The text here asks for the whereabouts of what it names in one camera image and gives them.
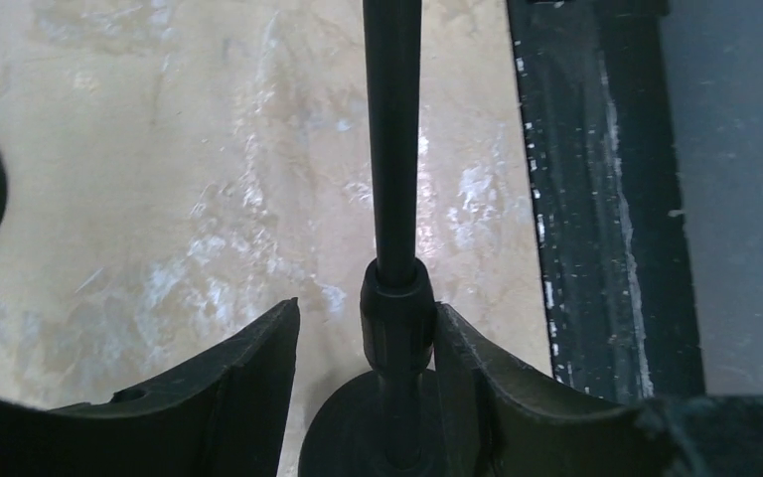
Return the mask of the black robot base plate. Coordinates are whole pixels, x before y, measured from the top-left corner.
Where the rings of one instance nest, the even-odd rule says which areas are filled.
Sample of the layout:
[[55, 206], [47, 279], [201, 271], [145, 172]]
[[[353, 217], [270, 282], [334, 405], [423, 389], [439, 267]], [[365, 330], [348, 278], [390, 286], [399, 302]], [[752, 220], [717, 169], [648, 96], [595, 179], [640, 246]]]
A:
[[507, 5], [554, 377], [619, 403], [705, 393], [666, 1]]

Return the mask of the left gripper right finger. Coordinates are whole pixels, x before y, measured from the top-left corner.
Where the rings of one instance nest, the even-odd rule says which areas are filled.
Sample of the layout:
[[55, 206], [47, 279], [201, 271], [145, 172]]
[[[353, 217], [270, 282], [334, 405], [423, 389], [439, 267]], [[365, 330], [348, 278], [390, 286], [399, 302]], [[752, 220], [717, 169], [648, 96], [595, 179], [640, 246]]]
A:
[[446, 304], [434, 351], [450, 476], [763, 476], [763, 397], [614, 403], [546, 376]]

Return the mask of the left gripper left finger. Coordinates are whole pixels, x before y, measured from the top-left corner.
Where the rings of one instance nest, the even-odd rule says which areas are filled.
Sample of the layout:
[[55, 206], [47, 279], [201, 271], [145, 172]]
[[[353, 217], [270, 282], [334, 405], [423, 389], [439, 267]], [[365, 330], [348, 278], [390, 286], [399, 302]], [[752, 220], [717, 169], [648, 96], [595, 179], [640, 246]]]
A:
[[300, 330], [295, 299], [102, 404], [0, 399], [0, 476], [273, 476]]

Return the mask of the black stand with shock mount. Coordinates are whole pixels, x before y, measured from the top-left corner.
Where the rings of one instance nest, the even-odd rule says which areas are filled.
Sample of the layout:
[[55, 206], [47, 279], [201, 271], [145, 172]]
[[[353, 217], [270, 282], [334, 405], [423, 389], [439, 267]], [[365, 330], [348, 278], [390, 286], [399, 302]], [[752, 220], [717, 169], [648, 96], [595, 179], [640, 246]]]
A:
[[443, 351], [443, 322], [416, 255], [422, 5], [363, 5], [376, 255], [360, 292], [370, 370], [336, 390], [304, 439], [302, 476], [462, 476], [459, 420], [472, 412], [476, 378]]

